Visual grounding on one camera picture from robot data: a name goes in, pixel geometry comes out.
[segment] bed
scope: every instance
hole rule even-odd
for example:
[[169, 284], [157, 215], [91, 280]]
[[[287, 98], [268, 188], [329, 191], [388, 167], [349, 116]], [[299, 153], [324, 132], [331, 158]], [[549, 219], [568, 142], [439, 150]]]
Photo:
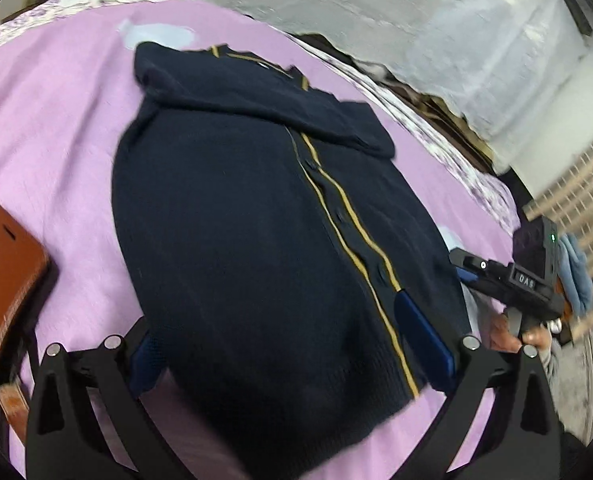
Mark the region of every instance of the bed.
[[[185, 49], [227, 43], [295, 65], [312, 86], [340, 99], [368, 100], [395, 140], [396, 166], [436, 223], [470, 251], [510, 259], [518, 219], [509, 192], [358, 73], [331, 67], [266, 24], [201, 1], [107, 6], [67, 19], [51, 5], [53, 22], [0, 44], [0, 203], [46, 245], [60, 269], [36, 326], [39, 355], [54, 341], [68, 350], [95, 346], [109, 333], [126, 333], [141, 316], [115, 237], [110, 177], [118, 139], [142, 98], [132, 76], [133, 49], [148, 39]], [[34, 16], [45, 18], [42, 10]], [[32, 386], [27, 364], [21, 378]], [[242, 478], [175, 388], [168, 378], [144, 403], [177, 454], [199, 478]], [[442, 401], [426, 389], [360, 446], [307, 478], [390, 478]], [[473, 453], [490, 402], [487, 396], [455, 465]], [[10, 438], [10, 460], [22, 472], [22, 445]]]

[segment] hand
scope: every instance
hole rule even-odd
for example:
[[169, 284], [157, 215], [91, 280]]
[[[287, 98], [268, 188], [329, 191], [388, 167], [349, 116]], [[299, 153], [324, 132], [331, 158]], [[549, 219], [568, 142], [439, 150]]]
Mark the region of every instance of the hand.
[[509, 332], [509, 322], [503, 314], [496, 314], [491, 320], [490, 346], [493, 350], [516, 353], [524, 344], [534, 345], [537, 350], [546, 351], [551, 347], [551, 333], [542, 325], [525, 332], [521, 339]]
[[522, 343], [518, 337], [509, 332], [509, 321], [504, 314], [495, 314], [491, 320], [489, 346], [492, 350], [516, 353]]

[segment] yellow trim stripe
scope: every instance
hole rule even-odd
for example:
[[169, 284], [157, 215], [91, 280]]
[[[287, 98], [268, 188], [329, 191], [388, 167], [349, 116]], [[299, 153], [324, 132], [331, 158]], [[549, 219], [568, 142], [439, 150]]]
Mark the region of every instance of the yellow trim stripe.
[[[296, 149], [294, 139], [292, 139], [292, 145], [294, 146], [294, 151], [295, 151], [297, 159], [298, 159], [298, 151]], [[300, 160], [299, 160], [299, 166], [301, 166], [303, 173], [305, 173], [305, 177], [310, 182], [312, 188], [316, 192], [316, 195], [319, 198], [319, 202], [321, 202], [321, 205], [323, 206], [323, 209], [325, 210], [325, 214], [327, 215], [327, 219], [329, 220], [329, 223], [334, 228], [334, 232], [336, 232], [336, 235], [339, 238], [339, 241], [340, 241], [341, 246], [343, 247], [343, 250], [347, 253], [347, 255], [350, 257], [350, 259], [352, 259], [352, 262], [354, 263], [356, 268], [359, 270], [359, 272], [365, 278], [365, 281], [367, 282], [367, 285], [370, 288], [370, 292], [372, 293], [372, 297], [374, 298], [374, 303], [376, 303], [376, 307], [378, 308], [378, 312], [381, 316], [381, 319], [383, 320], [383, 323], [385, 324], [385, 328], [387, 329], [387, 332], [390, 335], [391, 343], [394, 346], [394, 351], [397, 353], [399, 359], [401, 360], [401, 365], [403, 366], [403, 372], [405, 373], [405, 378], [407, 379], [407, 385], [409, 386], [409, 389], [411, 390], [414, 398], [417, 399], [419, 397], [419, 387], [416, 385], [416, 382], [414, 381], [414, 377], [412, 376], [412, 373], [409, 370], [409, 367], [407, 366], [407, 360], [403, 353], [403, 349], [401, 348], [401, 345], [399, 343], [398, 336], [396, 335], [396, 330], [394, 330], [394, 328], [392, 327], [390, 320], [387, 317], [387, 314], [385, 314], [385, 311], [383, 310], [383, 306], [381, 305], [381, 302], [378, 299], [378, 295], [376, 294], [376, 291], [374, 290], [374, 286], [372, 285], [372, 282], [370, 281], [369, 274], [367, 273], [367, 269], [365, 268], [363, 262], [359, 259], [359, 257], [356, 256], [354, 251], [352, 251], [352, 249], [350, 249], [347, 246], [347, 244], [345, 243], [345, 240], [343, 239], [343, 237], [339, 231], [339, 228], [337, 228], [336, 224], [334, 223], [334, 220], [332, 220], [332, 216], [329, 213], [329, 209], [327, 209], [327, 205], [325, 203], [325, 199], [323, 198], [323, 194], [319, 190], [318, 186], [316, 186], [316, 183], [311, 179], [311, 177], [307, 173], [307, 171], [305, 171], [305, 168], [301, 164]]]
[[256, 61], [257, 63], [261, 63], [263, 65], [267, 65], [268, 67], [273, 68], [274, 70], [278, 70], [279, 72], [282, 72], [285, 75], [289, 75], [289, 73], [286, 72], [285, 70], [283, 70], [282, 68], [279, 68], [278, 66], [274, 66], [272, 63], [270, 63], [268, 61], [265, 61], [264, 59], [260, 59], [258, 57], [243, 56], [242, 54], [228, 54], [228, 56], [229, 57], [235, 57], [237, 59], [247, 59], [248, 61]]
[[345, 194], [345, 190], [343, 190], [343, 188], [340, 187], [339, 183], [336, 180], [334, 180], [331, 176], [329, 176], [329, 174], [327, 174], [326, 171], [323, 170], [323, 168], [321, 168], [321, 161], [319, 160], [319, 155], [318, 155], [318, 153], [316, 153], [316, 149], [312, 145], [309, 137], [305, 134], [301, 134], [301, 136], [303, 137], [305, 144], [307, 144], [307, 146], [310, 148], [311, 156], [313, 156], [314, 160], [319, 165], [319, 171], [321, 172], [321, 174], [327, 180], [329, 180], [334, 185], [334, 187], [336, 187], [336, 189], [339, 191], [341, 198], [343, 199], [343, 204], [345, 204], [345, 209], [347, 209], [347, 212], [351, 216], [352, 221], [354, 222], [354, 225], [356, 226], [356, 229], [358, 229], [358, 231], [361, 233], [363, 240], [365, 240], [365, 242], [383, 259], [385, 268], [387, 269], [387, 273], [390, 276], [391, 286], [393, 286], [394, 290], [396, 290], [398, 292], [403, 287], [399, 283], [399, 280], [396, 279], [396, 275], [394, 274], [394, 268], [392, 267], [390, 258], [388, 258], [387, 254], [385, 254], [385, 252], [375, 243], [375, 241], [372, 240], [372, 238], [370, 238], [370, 235], [367, 234], [367, 231], [361, 225], [361, 222], [358, 220], [358, 216], [356, 215], [356, 212], [354, 211], [354, 209], [352, 209], [352, 206], [349, 203], [349, 199], [347, 198], [347, 195]]

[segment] blue gripper pad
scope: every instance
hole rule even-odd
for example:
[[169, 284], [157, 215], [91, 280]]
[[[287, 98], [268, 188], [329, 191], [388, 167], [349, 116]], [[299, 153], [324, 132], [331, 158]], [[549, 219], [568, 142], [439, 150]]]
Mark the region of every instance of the blue gripper pad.
[[439, 392], [452, 392], [456, 386], [457, 371], [455, 341], [452, 340], [455, 334], [443, 326], [441, 320], [435, 319], [437, 327], [433, 326], [428, 319], [432, 317], [431, 314], [424, 315], [404, 290], [396, 295], [394, 314], [401, 335], [412, 348], [432, 388]]
[[469, 270], [462, 269], [461, 267], [456, 267], [456, 274], [458, 279], [461, 280], [461, 283], [465, 283], [465, 285], [476, 282], [479, 279], [476, 274]]

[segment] gray sleeve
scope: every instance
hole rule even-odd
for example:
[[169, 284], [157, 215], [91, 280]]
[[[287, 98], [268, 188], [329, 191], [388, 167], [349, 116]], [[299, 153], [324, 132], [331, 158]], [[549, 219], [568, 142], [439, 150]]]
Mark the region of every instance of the gray sleeve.
[[550, 385], [550, 390], [556, 388], [559, 374], [559, 358], [561, 357], [561, 345], [552, 338], [551, 347], [549, 351], [539, 352], [547, 382]]

